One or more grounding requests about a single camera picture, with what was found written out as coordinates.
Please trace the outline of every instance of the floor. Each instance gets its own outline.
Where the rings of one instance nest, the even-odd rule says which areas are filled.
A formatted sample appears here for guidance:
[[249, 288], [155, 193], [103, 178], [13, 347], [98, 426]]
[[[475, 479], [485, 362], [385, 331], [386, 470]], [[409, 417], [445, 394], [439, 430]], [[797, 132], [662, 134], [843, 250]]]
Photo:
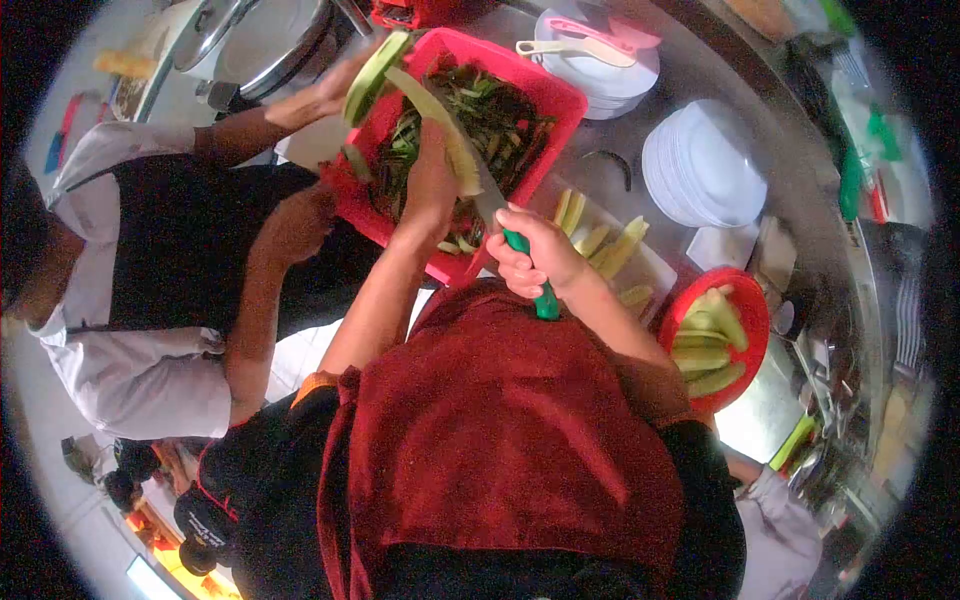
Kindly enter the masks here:
[[[433, 290], [419, 290], [414, 303], [410, 327], [420, 314]], [[317, 369], [334, 334], [340, 328], [338, 321], [324, 327], [313, 327], [281, 340], [276, 345], [274, 363], [270, 368], [267, 400], [276, 402], [298, 390], [307, 375]]]

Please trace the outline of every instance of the green knife handle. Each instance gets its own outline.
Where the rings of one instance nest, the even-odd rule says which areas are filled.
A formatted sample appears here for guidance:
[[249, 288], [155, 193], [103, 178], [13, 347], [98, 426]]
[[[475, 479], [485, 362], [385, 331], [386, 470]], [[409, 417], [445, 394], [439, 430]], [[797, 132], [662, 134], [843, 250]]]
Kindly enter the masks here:
[[[507, 238], [507, 244], [517, 252], [523, 252], [530, 255], [530, 240], [522, 233], [503, 230], [503, 236]], [[560, 318], [560, 306], [557, 304], [557, 297], [553, 293], [553, 287], [547, 281], [543, 284], [543, 293], [534, 298], [534, 305], [537, 307], [537, 317], [545, 321], [556, 321]]]

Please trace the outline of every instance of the cucumber slice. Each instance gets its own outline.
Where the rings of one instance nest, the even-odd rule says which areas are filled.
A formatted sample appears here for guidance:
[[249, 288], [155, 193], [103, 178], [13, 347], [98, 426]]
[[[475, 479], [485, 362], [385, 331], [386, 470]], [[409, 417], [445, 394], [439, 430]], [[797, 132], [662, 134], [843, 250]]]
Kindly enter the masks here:
[[746, 363], [734, 363], [686, 383], [686, 394], [691, 398], [716, 394], [747, 372]]

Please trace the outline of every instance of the cucumber peel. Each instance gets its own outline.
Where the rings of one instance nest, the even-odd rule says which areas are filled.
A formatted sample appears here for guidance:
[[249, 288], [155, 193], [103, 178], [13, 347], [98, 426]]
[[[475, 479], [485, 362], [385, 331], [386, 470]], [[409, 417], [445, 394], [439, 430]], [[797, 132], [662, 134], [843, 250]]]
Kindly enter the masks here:
[[459, 196], [468, 198], [480, 194], [483, 191], [480, 186], [480, 172], [477, 170], [473, 155], [467, 149], [467, 144], [470, 142], [460, 134], [460, 130], [453, 123], [453, 117], [446, 111], [444, 105], [405, 71], [389, 66], [385, 76], [387, 81], [396, 85], [406, 95], [421, 117], [434, 119], [444, 127], [446, 155], [453, 168], [453, 174], [460, 183]]
[[359, 127], [363, 123], [383, 90], [387, 69], [403, 56], [410, 42], [410, 34], [394, 30], [367, 59], [344, 100], [344, 121], [348, 126]]

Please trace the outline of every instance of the red round tray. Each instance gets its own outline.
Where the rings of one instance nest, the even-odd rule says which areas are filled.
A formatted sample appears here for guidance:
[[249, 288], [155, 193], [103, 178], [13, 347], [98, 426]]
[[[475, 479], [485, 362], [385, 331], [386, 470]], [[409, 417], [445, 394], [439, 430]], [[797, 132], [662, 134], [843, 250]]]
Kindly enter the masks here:
[[723, 267], [704, 273], [690, 284], [667, 309], [658, 336], [660, 345], [669, 352], [673, 346], [673, 339], [677, 337], [677, 331], [680, 329], [680, 322], [684, 319], [690, 304], [711, 287], [721, 285], [733, 286], [733, 291], [727, 295], [727, 301], [740, 311], [740, 324], [747, 333], [750, 347], [745, 352], [737, 352], [730, 347], [731, 362], [743, 362], [747, 365], [747, 371], [743, 376], [715, 394], [690, 400], [695, 410], [711, 413], [717, 412], [743, 394], [756, 377], [756, 372], [760, 370], [760, 363], [763, 362], [763, 356], [767, 352], [767, 341], [770, 339], [770, 315], [759, 284], [751, 276], [733, 267]]

